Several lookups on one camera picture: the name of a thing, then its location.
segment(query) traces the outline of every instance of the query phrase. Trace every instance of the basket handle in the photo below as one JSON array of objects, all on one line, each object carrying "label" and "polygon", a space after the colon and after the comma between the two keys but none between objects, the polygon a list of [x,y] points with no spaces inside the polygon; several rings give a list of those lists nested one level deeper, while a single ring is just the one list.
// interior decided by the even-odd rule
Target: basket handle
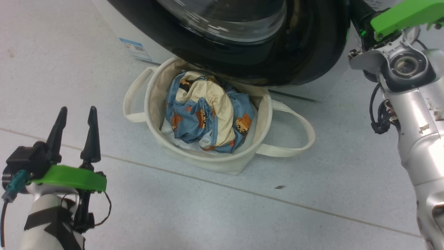
[{"label": "basket handle", "polygon": [[273,110],[278,110],[278,111],[290,113],[299,119],[299,121],[302,123],[302,125],[304,126],[304,128],[307,132],[308,143],[303,148],[299,148],[299,149],[282,148],[282,147],[277,147],[277,146],[272,146],[272,145],[262,143],[259,146],[259,150],[256,153],[266,155],[266,156],[272,156],[272,157],[291,157],[291,156],[298,155],[298,154],[304,152],[305,150],[307,150],[309,147],[311,147],[316,139],[316,134],[315,134],[314,129],[311,126],[311,124],[303,116],[294,112],[287,105],[285,105],[279,101],[275,101],[275,100],[271,100],[271,104],[272,104]]},{"label": "basket handle", "polygon": [[139,88],[145,83],[148,77],[157,70],[158,67],[146,68],[140,76],[131,84],[130,88],[123,99],[123,115],[131,122],[144,122],[147,120],[144,112],[131,113],[131,105],[133,104],[134,95]]}]

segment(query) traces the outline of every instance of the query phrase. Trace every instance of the black cable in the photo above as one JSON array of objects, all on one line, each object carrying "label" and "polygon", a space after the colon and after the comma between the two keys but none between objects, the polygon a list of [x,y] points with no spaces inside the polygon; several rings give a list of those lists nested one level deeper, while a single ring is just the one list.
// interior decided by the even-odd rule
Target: black cable
[{"label": "black cable", "polygon": [[105,223],[105,221],[107,221],[107,219],[110,217],[110,214],[111,214],[111,207],[112,207],[111,199],[110,199],[110,197],[108,196],[108,194],[107,194],[106,192],[104,192],[104,193],[105,193],[105,195],[106,195],[106,197],[107,197],[107,199],[108,199],[108,202],[110,203],[110,209],[108,210],[108,215],[107,215],[107,216],[106,216],[101,222],[95,224],[94,227],[96,227],[96,226],[100,226],[100,225],[102,225],[103,223]]},{"label": "black cable", "polygon": [[425,46],[425,44],[421,42],[419,39],[416,39],[416,42],[419,43],[419,45],[421,45],[423,49],[428,49],[427,46]]},{"label": "black cable", "polygon": [[370,119],[372,121],[372,129],[377,134],[384,134],[390,129],[390,118],[392,117],[387,108],[385,107],[385,101],[382,101],[378,107],[378,121],[375,121],[375,117],[373,116],[373,102],[375,101],[376,93],[378,93],[379,88],[381,88],[381,84],[376,85],[373,90],[372,97],[370,98]]},{"label": "black cable", "polygon": [[[65,197],[67,197],[68,195],[76,195],[76,194],[78,194],[78,193],[69,193],[69,194],[65,194],[65,195],[62,197],[62,199],[60,200],[60,206],[63,207],[63,200],[65,200]],[[66,200],[66,205],[67,205],[67,209],[68,209],[68,210],[71,210],[72,206],[75,205],[75,202],[74,202],[74,201],[72,201],[72,202],[73,202],[73,205],[70,206],[68,200]]]},{"label": "black cable", "polygon": [[1,217],[0,217],[0,242],[1,247],[4,248],[4,217],[6,215],[6,207],[8,206],[7,202],[3,203],[3,209],[1,211]]},{"label": "black cable", "polygon": [[418,37],[415,39],[415,42],[419,43],[419,45],[421,45],[421,47],[422,47],[423,49],[428,49],[427,46],[425,46],[425,44],[419,40],[419,35],[420,35],[420,34],[421,34],[421,30],[419,30],[419,32],[418,32]]}]

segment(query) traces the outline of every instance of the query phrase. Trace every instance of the teal connector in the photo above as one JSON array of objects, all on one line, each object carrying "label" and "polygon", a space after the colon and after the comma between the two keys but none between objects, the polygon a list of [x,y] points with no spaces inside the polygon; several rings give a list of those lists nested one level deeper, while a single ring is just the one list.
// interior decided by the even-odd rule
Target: teal connector
[{"label": "teal connector", "polygon": [[30,181],[31,175],[26,170],[19,170],[12,178],[11,182],[6,186],[6,192],[2,195],[5,202],[12,203],[17,194],[25,188]]}]

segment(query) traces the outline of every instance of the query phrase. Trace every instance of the black strap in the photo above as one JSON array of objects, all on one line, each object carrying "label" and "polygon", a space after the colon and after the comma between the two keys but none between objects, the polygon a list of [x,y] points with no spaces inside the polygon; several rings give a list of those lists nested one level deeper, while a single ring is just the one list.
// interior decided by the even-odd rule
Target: black strap
[{"label": "black strap", "polygon": [[69,231],[63,225],[63,223],[69,225],[71,216],[72,213],[61,206],[44,209],[30,214],[24,229],[26,231],[36,226],[49,223],[49,225],[44,229],[45,232],[54,236],[60,242],[64,250],[82,250],[73,232]]}]

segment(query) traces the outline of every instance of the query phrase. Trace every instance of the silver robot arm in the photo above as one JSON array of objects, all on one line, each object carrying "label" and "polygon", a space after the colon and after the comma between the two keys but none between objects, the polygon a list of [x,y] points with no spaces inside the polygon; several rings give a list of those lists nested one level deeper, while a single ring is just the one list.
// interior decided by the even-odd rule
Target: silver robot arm
[{"label": "silver robot arm", "polygon": [[349,55],[353,69],[376,76],[401,163],[416,192],[417,222],[430,250],[444,250],[444,52],[419,51],[419,27],[380,48]]}]

